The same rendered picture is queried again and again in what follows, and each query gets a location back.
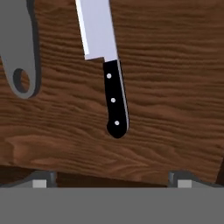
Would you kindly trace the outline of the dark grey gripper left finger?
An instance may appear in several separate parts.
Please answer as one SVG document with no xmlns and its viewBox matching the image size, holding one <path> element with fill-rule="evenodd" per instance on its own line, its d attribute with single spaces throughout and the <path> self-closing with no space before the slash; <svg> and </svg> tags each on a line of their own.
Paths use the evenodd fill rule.
<svg viewBox="0 0 224 224">
<path fill-rule="evenodd" d="M 57 187 L 55 171 L 35 171 L 29 176 L 9 184 L 1 184 L 0 188 L 55 188 Z"/>
</svg>

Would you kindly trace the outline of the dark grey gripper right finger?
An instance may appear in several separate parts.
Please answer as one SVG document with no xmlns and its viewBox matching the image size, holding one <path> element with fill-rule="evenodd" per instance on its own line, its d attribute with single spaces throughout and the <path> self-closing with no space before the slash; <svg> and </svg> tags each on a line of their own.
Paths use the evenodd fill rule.
<svg viewBox="0 0 224 224">
<path fill-rule="evenodd" d="M 170 171 L 168 186 L 172 188 L 223 188 L 223 185 L 202 181 L 189 171 Z"/>
</svg>

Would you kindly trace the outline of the brown wooden cutting board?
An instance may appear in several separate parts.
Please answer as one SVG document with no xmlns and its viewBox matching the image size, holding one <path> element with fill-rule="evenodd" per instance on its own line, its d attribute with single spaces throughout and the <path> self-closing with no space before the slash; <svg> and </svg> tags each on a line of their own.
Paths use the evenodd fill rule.
<svg viewBox="0 0 224 224">
<path fill-rule="evenodd" d="M 40 93 L 0 62 L 0 165 L 162 185 L 224 175 L 224 0 L 110 0 L 129 130 L 107 132 L 102 62 L 85 60 L 74 0 L 35 0 Z"/>
</svg>

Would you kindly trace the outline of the grey utensil with hole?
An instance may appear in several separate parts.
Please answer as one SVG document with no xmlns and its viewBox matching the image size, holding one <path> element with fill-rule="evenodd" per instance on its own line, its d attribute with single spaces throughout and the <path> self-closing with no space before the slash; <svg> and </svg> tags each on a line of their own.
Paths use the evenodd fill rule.
<svg viewBox="0 0 224 224">
<path fill-rule="evenodd" d="M 35 0 L 0 0 L 0 58 L 11 91 L 21 99 L 41 86 Z"/>
</svg>

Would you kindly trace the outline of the black-handled kitchen knife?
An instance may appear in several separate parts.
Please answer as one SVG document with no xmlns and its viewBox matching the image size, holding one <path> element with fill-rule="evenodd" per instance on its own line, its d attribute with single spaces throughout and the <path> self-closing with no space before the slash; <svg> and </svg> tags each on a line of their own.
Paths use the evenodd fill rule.
<svg viewBox="0 0 224 224">
<path fill-rule="evenodd" d="M 75 0 L 84 59 L 103 58 L 108 133 L 123 137 L 130 119 L 109 0 Z"/>
</svg>

